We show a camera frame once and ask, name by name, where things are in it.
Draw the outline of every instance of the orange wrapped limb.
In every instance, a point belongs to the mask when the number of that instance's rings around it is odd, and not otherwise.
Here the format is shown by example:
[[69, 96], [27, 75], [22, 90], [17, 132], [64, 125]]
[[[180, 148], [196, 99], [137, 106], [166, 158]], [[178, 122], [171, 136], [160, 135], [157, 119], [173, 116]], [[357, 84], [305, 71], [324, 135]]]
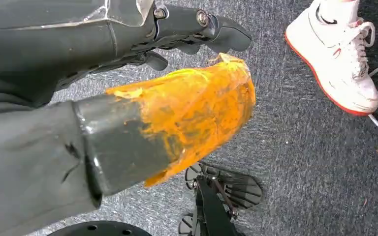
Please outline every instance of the orange wrapped limb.
[[164, 77], [110, 88], [119, 99], [138, 102], [140, 132], [158, 137], [170, 158], [166, 170], [146, 186], [166, 181], [228, 141], [252, 115], [255, 91], [243, 60], [220, 54], [221, 62], [182, 69]]

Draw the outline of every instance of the white sneaker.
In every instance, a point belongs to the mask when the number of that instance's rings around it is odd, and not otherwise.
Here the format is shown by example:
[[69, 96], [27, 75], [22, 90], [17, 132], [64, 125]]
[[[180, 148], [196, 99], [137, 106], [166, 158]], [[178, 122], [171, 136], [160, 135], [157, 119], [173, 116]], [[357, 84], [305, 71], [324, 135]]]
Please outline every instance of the white sneaker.
[[[365, 48], [375, 41], [375, 27], [357, 18], [357, 9], [344, 11], [346, 15], [338, 16], [338, 21], [322, 19], [319, 6], [323, 1], [314, 0], [287, 27], [286, 41], [310, 66], [328, 98], [348, 113], [369, 115], [378, 108], [378, 91], [368, 75]], [[365, 38], [370, 31], [368, 43]]]

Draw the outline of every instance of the shoelace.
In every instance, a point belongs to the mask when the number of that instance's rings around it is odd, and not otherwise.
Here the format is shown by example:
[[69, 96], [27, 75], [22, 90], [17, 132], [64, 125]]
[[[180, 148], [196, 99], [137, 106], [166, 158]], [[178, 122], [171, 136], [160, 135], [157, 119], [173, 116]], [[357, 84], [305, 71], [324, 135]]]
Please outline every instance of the shoelace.
[[[365, 38], [370, 32], [370, 42], [367, 42]], [[348, 51], [348, 59], [350, 60], [355, 80], [360, 80], [368, 72], [369, 66], [367, 64], [366, 48], [373, 46], [375, 36], [376, 32], [373, 23], [363, 22], [362, 18], [349, 24], [345, 30], [343, 41], [340, 43], [340, 49]]]

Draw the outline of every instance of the screw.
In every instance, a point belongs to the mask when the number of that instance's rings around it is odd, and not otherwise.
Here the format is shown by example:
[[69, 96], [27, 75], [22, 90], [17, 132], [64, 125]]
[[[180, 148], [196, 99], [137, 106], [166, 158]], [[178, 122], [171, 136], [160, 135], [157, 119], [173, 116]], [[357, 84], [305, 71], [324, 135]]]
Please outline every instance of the screw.
[[238, 218], [238, 211], [232, 210], [232, 217], [236, 220]]
[[196, 182], [196, 180], [193, 181], [192, 183], [192, 188], [196, 188], [198, 186], [198, 182]]
[[196, 15], [196, 20], [202, 27], [207, 27], [209, 23], [209, 18], [208, 15], [206, 14], [205, 11], [199, 10], [197, 15]]
[[156, 9], [154, 10], [154, 16], [156, 19], [164, 19], [166, 18], [166, 12], [163, 9]]

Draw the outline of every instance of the black swoosh logo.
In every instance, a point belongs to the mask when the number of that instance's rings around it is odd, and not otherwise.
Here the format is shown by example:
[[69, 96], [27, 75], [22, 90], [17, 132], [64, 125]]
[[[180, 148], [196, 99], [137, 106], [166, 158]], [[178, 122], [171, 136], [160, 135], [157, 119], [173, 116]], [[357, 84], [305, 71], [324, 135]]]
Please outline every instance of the black swoosh logo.
[[317, 18], [321, 18], [326, 24], [328, 25], [336, 25], [338, 22], [337, 20], [334, 20], [333, 22], [330, 22], [330, 21], [327, 21], [325, 20], [322, 16], [318, 16], [318, 13], [319, 13], [319, 7], [321, 6], [321, 4], [318, 6], [318, 8], [316, 9], [316, 17]]

